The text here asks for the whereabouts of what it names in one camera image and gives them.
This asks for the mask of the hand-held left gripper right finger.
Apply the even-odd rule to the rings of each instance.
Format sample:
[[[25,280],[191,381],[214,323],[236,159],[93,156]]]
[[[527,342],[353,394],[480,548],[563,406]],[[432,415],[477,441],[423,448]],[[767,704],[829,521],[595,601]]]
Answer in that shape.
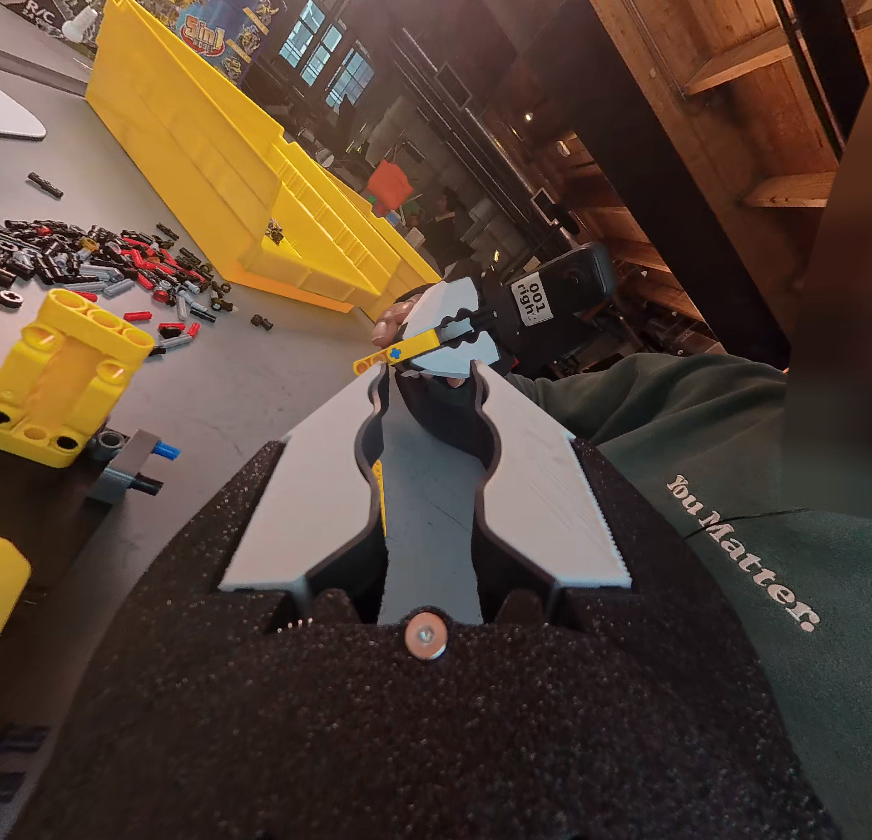
[[[475,523],[496,552],[494,586],[629,591],[573,433],[484,362],[470,369],[476,413],[494,447],[475,505]]]

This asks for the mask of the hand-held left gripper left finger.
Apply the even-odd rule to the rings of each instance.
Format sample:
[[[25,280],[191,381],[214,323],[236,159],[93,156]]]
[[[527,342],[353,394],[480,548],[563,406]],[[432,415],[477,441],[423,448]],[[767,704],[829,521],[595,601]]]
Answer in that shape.
[[[382,589],[372,466],[384,450],[389,370],[377,364],[282,438],[282,453],[219,584],[223,592]]]

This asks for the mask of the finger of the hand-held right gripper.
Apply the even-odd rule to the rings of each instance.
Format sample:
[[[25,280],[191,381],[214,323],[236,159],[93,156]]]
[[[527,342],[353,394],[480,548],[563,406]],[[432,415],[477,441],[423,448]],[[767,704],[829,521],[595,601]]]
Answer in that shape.
[[[425,331],[418,335],[404,334],[400,339],[400,350],[405,353],[404,347],[416,338],[422,338],[421,343],[440,344],[426,353],[418,354],[405,359],[403,371],[405,373],[423,374],[429,377],[440,378],[469,378],[471,363],[481,361],[487,366],[493,366],[500,361],[498,346],[487,332],[474,334],[473,342],[462,340],[460,337],[450,338],[447,342],[440,339],[439,331]]]
[[[481,294],[470,277],[442,280],[428,288],[406,318],[402,340],[434,331],[439,342],[474,331],[472,316],[481,308]]]

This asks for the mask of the yellow lego beam blue pins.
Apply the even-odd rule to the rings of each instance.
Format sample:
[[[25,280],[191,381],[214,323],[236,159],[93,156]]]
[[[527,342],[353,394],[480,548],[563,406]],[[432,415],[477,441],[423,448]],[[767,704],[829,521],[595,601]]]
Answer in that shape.
[[[434,352],[443,345],[436,329],[430,329],[408,339],[400,339],[387,348],[356,360],[352,365],[355,376],[366,373],[377,364],[395,366],[414,358]]]

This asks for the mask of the person's right forearm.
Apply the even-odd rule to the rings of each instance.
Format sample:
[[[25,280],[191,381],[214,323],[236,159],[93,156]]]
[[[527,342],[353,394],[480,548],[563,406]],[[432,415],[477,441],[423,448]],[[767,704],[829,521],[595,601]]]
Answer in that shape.
[[[695,454],[733,442],[783,413],[788,376],[725,354],[642,353],[599,373],[507,381],[575,437],[636,454]]]

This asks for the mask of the partly built yellow lego model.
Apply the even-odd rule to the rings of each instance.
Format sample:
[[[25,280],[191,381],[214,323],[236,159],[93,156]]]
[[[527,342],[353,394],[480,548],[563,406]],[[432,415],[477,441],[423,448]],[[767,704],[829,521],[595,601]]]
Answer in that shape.
[[[33,615],[111,507],[142,473],[179,451],[157,435],[111,430],[108,419],[153,337],[84,295],[51,289],[2,363],[2,635]]]

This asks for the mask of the pile of small lego pins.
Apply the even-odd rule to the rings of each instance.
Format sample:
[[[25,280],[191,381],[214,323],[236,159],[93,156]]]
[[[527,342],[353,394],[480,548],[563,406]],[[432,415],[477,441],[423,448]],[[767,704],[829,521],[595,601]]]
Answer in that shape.
[[[2,207],[2,357],[38,317],[46,297],[79,300],[110,313],[151,340],[144,365],[216,359],[219,366],[281,352],[275,311],[264,313],[212,268],[180,228],[160,217],[155,228],[107,224],[62,209],[56,180],[28,172],[23,191],[38,200],[24,212]]]

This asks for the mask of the printed lego set box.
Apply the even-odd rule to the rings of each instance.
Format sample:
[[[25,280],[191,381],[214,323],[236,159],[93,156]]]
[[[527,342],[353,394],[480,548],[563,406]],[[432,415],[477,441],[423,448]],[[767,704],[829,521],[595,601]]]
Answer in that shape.
[[[107,0],[1,0],[38,29],[96,52]],[[134,0],[187,47],[239,84],[266,39],[282,0]]]

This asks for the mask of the person's right hand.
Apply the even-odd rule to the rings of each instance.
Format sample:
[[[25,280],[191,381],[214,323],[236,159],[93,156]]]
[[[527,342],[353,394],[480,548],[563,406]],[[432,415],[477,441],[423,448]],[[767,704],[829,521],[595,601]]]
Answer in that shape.
[[[372,344],[378,350],[391,346],[399,329],[407,322],[408,315],[420,300],[420,297],[420,294],[416,294],[408,300],[397,302],[388,307],[378,317],[372,331]]]

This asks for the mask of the orange crate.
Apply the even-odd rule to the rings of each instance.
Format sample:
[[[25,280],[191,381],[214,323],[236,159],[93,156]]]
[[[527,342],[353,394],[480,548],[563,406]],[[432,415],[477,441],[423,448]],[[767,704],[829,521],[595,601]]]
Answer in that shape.
[[[397,211],[414,194],[414,188],[404,171],[394,162],[382,159],[367,182],[374,198],[374,213],[385,217]]]

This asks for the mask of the person's green sweatshirt torso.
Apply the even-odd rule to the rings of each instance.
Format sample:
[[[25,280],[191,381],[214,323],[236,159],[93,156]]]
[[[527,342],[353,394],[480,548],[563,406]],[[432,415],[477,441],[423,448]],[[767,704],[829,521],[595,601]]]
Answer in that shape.
[[[846,838],[870,838],[870,520],[784,495],[783,413],[701,453],[601,449],[736,608],[793,746]]]

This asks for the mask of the yellow plastic storage bin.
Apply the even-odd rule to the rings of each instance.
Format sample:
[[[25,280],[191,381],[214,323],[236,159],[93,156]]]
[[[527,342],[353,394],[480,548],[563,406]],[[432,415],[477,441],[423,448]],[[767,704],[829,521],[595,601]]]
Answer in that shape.
[[[134,0],[106,1],[97,46],[86,100],[225,279],[370,318],[438,282],[361,195]]]

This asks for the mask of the white instruction board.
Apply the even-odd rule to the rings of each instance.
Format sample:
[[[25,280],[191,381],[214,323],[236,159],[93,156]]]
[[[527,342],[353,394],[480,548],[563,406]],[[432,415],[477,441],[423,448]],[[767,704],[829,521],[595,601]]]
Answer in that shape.
[[[1,92],[1,139],[42,141],[45,125],[31,111],[5,92]]]

